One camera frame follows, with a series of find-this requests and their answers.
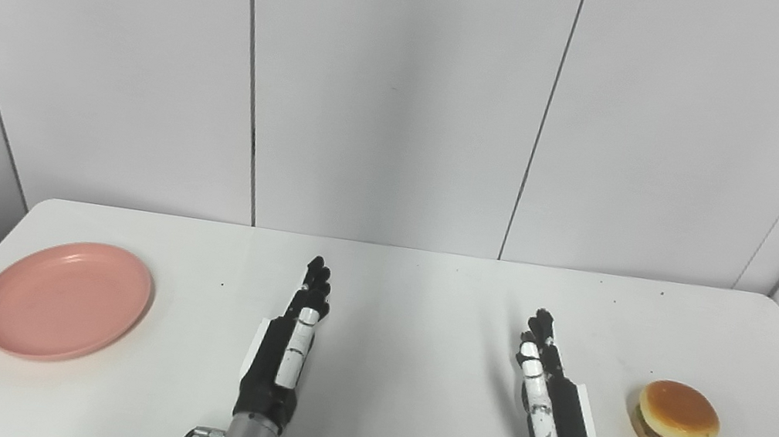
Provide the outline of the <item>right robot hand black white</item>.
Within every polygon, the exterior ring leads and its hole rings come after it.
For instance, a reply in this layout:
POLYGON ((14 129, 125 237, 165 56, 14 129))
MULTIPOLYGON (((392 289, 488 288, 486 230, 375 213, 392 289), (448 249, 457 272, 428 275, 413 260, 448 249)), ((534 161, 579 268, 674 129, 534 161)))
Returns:
POLYGON ((590 437, 579 386, 564 372, 553 320, 547 310, 537 310, 515 355, 528 437, 590 437))

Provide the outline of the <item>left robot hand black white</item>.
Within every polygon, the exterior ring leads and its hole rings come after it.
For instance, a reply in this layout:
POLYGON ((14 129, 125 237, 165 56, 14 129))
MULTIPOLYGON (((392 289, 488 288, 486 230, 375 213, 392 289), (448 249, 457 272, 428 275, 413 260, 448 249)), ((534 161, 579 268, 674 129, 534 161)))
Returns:
POLYGON ((272 424, 277 435, 284 433, 298 409, 296 390, 316 338, 316 326, 330 312, 330 274, 323 257, 312 259, 285 312, 268 322, 242 377, 235 415, 262 418, 272 424))

